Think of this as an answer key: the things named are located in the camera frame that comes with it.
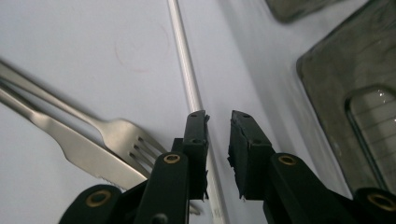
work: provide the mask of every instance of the white surface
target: white surface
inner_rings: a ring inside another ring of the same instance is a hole
[[[364,1],[289,25],[263,0],[179,3],[230,223],[264,222],[262,202],[238,199],[226,160],[233,109],[253,116],[277,151],[297,154],[347,194],[295,62]],[[183,136],[189,109],[166,1],[1,1],[0,57],[100,118],[138,124],[166,148]],[[0,123],[1,223],[56,223],[80,192],[103,183],[4,105]],[[210,223],[207,205],[191,223]]]

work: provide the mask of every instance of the fork handle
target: fork handle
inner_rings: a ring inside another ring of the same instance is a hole
[[[0,102],[34,122],[33,115],[38,112],[38,109],[2,82],[0,82]]]
[[[17,72],[15,69],[11,68],[9,65],[5,64],[2,61],[0,61],[0,78],[25,91],[32,93],[33,95],[45,100],[52,105],[55,105],[63,111],[91,124],[96,128],[102,123],[101,120],[89,116],[82,111],[79,111],[74,107],[68,105],[67,103],[61,101],[48,91],[45,91],[43,88],[39,87],[32,80],[28,79],[27,77]]]

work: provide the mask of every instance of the screw hole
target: screw hole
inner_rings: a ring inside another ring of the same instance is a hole
[[[170,155],[165,156],[165,158],[163,158],[163,160],[168,164],[173,164],[173,163],[177,163],[178,161],[180,161],[180,156],[178,156],[177,154],[170,154]]]
[[[107,189],[101,189],[101,190],[98,190],[98,191],[92,193],[87,198],[85,203],[89,207],[98,207],[98,206],[101,206],[101,205],[107,203],[107,201],[110,200],[110,197],[111,197],[110,191],[108,191]]]
[[[295,165],[297,163],[297,160],[291,156],[280,156],[278,160],[286,165]]]
[[[394,202],[392,199],[379,194],[379,193],[372,193],[367,195],[367,199],[370,201],[370,203],[374,204],[375,206],[389,211],[389,212],[395,212],[396,211],[396,202]]]

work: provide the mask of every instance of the fork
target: fork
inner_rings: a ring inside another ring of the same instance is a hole
[[[70,115],[91,124],[102,135],[105,146],[138,172],[149,178],[158,154],[166,150],[148,133],[126,119],[101,120],[77,110],[0,61],[0,79],[17,86]]]

